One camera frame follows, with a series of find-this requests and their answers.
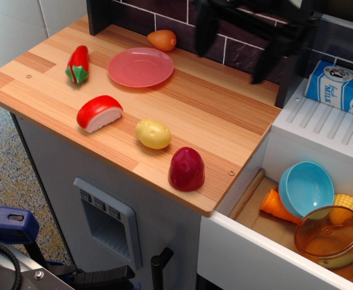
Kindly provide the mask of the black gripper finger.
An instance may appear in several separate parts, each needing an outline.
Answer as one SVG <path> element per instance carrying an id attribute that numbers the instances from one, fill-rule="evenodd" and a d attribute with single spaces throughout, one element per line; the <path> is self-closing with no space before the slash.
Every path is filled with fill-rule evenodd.
<path id="1" fill-rule="evenodd" d="M 268 44 L 254 67 L 251 81 L 254 85 L 262 83 L 283 58 L 297 59 L 303 49 L 301 32 L 258 33 L 257 36 L 268 41 Z"/>
<path id="2" fill-rule="evenodd" d="M 210 2 L 195 2 L 195 50 L 204 57 L 215 43 L 219 30 L 218 12 Z"/>

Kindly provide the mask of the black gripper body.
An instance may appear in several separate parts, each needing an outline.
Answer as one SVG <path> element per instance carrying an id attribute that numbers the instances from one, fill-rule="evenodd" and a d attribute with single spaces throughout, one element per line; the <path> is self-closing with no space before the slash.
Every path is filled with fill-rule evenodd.
<path id="1" fill-rule="evenodd" d="M 291 1 L 193 1 L 210 2 L 218 12 L 220 22 L 225 21 L 253 34 L 278 34 L 305 32 L 314 28 L 317 20 L 309 13 L 301 10 Z M 267 14 L 284 19 L 281 27 L 265 22 L 259 14 Z"/>

